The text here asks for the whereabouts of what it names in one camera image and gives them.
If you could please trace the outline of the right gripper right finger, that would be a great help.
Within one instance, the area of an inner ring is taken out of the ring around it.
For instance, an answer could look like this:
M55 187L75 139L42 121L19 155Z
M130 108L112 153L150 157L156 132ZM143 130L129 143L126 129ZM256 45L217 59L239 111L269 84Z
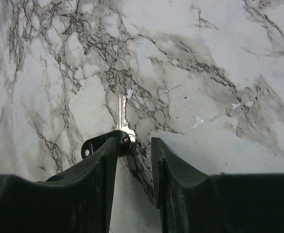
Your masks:
M164 233L284 233L284 174L207 175L151 139Z

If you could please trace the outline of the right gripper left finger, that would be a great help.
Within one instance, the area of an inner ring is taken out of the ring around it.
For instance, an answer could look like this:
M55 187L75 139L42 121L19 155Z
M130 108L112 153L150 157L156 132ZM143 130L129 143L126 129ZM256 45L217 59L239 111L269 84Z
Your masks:
M44 182L0 175L0 233L107 233L117 141Z

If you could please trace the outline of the black head silver key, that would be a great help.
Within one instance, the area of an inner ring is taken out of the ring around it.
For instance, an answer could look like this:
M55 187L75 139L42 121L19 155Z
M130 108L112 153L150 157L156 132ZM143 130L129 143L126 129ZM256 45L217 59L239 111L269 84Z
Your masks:
M126 103L126 96L119 94L117 97L116 129L85 141L81 147L82 159L96 152L111 137L116 138L117 148L121 156L126 153L133 155L140 153L142 144L137 138L135 131L129 128L129 124L126 120Z

